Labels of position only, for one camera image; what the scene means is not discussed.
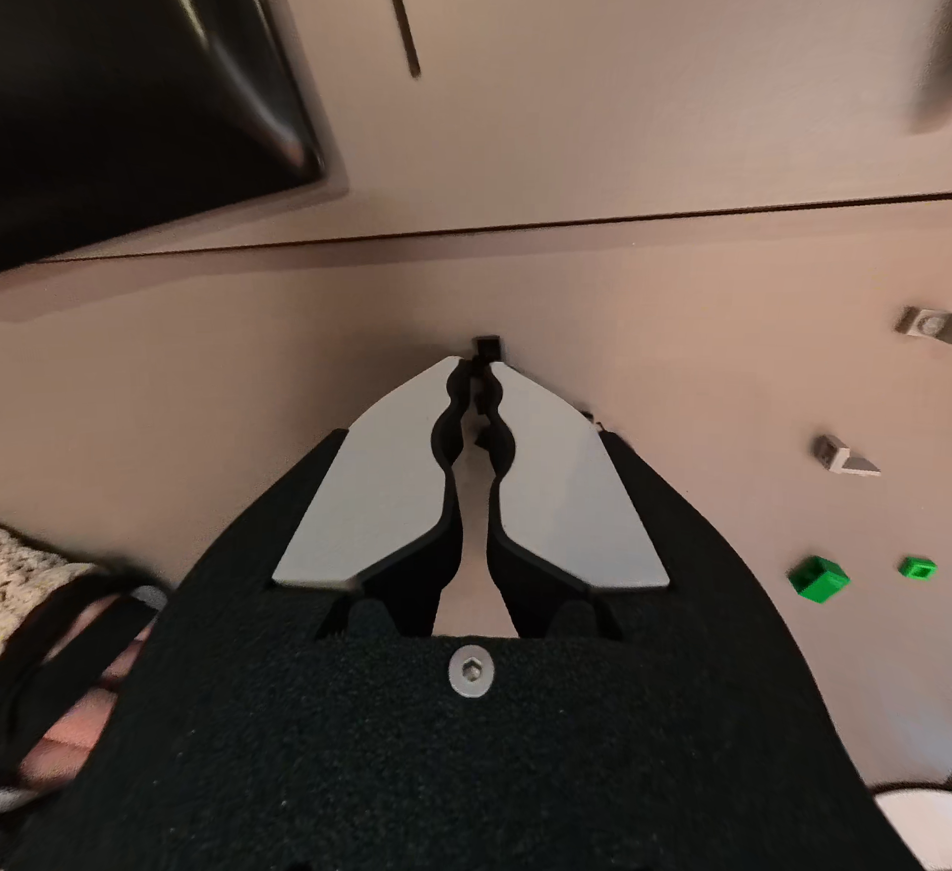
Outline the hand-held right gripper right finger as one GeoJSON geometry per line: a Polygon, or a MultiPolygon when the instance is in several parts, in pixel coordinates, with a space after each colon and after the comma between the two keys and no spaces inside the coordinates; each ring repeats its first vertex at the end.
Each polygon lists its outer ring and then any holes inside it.
{"type": "Polygon", "coordinates": [[[495,363],[496,409],[514,454],[498,486],[503,536],[588,589],[669,585],[594,422],[516,369],[495,363]]]}

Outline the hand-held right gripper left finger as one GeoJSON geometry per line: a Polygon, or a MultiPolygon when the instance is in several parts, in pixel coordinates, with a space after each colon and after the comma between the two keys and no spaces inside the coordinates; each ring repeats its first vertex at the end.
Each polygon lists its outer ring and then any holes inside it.
{"type": "Polygon", "coordinates": [[[467,362],[449,356],[376,401],[347,430],[271,578],[345,589],[442,529],[456,498],[467,362]]]}

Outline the person's left forearm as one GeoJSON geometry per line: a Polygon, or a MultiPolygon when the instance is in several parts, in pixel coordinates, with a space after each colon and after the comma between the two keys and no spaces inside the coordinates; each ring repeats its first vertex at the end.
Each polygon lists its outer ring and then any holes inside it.
{"type": "Polygon", "coordinates": [[[103,574],[94,564],[69,561],[31,547],[1,528],[1,655],[16,636],[53,609],[57,595],[71,593],[79,581],[103,574]]]}

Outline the person's left hand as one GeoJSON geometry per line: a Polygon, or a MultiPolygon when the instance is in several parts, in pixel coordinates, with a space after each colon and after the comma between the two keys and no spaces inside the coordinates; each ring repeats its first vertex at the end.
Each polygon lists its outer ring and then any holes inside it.
{"type": "Polygon", "coordinates": [[[71,782],[115,711],[160,610],[138,591],[90,603],[14,687],[6,720],[6,777],[29,793],[71,782]]]}

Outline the wood-edged grey table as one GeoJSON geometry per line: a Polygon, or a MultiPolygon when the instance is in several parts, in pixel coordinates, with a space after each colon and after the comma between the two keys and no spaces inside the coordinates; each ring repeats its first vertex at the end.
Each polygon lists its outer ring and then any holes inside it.
{"type": "Polygon", "coordinates": [[[950,195],[950,0],[268,0],[326,176],[48,258],[950,195]]]}

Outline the black glossy flat panel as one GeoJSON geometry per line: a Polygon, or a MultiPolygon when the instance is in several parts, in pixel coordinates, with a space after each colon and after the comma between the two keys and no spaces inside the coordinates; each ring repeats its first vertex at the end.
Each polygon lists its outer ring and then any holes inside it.
{"type": "Polygon", "coordinates": [[[326,176],[268,0],[1,0],[1,267],[326,176]]]}

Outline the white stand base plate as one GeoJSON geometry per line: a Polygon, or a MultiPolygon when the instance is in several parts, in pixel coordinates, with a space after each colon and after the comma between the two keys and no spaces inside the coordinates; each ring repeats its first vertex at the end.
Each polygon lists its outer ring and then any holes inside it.
{"type": "Polygon", "coordinates": [[[875,793],[874,799],[924,869],[951,869],[950,788],[895,787],[875,793]]]}

